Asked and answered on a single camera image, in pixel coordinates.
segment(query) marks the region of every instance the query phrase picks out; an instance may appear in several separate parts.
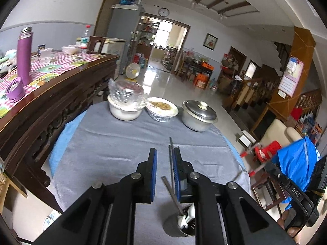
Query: wall clock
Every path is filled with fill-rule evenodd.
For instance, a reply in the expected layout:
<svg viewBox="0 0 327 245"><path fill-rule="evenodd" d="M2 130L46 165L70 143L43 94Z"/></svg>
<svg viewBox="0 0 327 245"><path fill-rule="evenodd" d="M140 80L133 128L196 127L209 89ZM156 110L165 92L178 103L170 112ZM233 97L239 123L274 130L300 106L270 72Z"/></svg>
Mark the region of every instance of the wall clock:
<svg viewBox="0 0 327 245"><path fill-rule="evenodd" d="M160 8L158 11L159 16L161 17L168 17L169 15L169 10L167 8Z"/></svg>

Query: human hand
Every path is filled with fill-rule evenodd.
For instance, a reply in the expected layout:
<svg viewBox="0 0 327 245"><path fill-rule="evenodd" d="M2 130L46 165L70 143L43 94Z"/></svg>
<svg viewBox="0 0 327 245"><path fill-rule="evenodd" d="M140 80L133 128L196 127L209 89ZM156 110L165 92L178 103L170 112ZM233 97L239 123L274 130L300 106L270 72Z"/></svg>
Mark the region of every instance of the human hand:
<svg viewBox="0 0 327 245"><path fill-rule="evenodd" d="M288 214L289 214L289 210L285 210L283 213L282 213L282 217L280 217L278 220L277 220L277 223L281 226L282 229L285 230L285 220L286 218L288 217ZM301 240L301 233L297 234L296 233L300 230L300 228L298 227L290 227L288 230L287 230L287 234L289 234L289 236L291 238L293 238L293 240L296 242L296 244L300 245L300 240Z"/></svg>

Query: window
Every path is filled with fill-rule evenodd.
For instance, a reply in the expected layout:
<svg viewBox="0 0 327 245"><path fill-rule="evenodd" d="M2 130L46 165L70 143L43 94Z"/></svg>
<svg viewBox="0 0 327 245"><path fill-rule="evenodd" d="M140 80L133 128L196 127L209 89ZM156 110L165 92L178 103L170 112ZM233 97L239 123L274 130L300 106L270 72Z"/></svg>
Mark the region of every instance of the window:
<svg viewBox="0 0 327 245"><path fill-rule="evenodd" d="M159 24L159 29L154 39L154 43L158 46L166 47L166 43L169 37L169 32L171 31L173 24L161 21Z"/></svg>
<svg viewBox="0 0 327 245"><path fill-rule="evenodd" d="M250 61L249 66L247 67L245 76L252 78L256 69L257 69L257 65L253 61Z"/></svg>

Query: carved wooden table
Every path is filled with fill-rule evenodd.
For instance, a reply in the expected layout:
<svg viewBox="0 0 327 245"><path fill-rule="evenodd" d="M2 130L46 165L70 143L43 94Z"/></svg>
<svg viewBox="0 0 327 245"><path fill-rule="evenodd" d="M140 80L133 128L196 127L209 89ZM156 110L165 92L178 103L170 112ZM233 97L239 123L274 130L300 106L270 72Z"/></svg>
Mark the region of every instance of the carved wooden table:
<svg viewBox="0 0 327 245"><path fill-rule="evenodd" d="M107 55L53 78L0 118L0 156L7 174L59 212L62 210L47 189L50 178L41 167L64 125L106 89L117 59L116 55Z"/></svg>

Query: blue cloth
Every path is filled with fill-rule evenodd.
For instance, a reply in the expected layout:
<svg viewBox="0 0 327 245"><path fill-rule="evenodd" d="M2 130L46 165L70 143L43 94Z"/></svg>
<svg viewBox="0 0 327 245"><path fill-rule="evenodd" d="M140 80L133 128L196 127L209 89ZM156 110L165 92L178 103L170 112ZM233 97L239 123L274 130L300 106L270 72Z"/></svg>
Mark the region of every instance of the blue cloth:
<svg viewBox="0 0 327 245"><path fill-rule="evenodd" d="M86 111L78 115L74 120L67 123L65 125L65 128L59 135L49 158L49 166L51 175L53 176L56 172L56 169L58 167L58 164L63 157L63 153L65 153L65 150L73 137L74 132L76 131L76 128L80 124L81 120L83 119L84 115L86 114Z"/></svg>
<svg viewBox="0 0 327 245"><path fill-rule="evenodd" d="M303 139L278 150L272 162L277 164L281 172L305 192L310 183L315 164L319 160L320 153L310 139L305 136ZM291 198L288 197L283 203L290 201Z"/></svg>

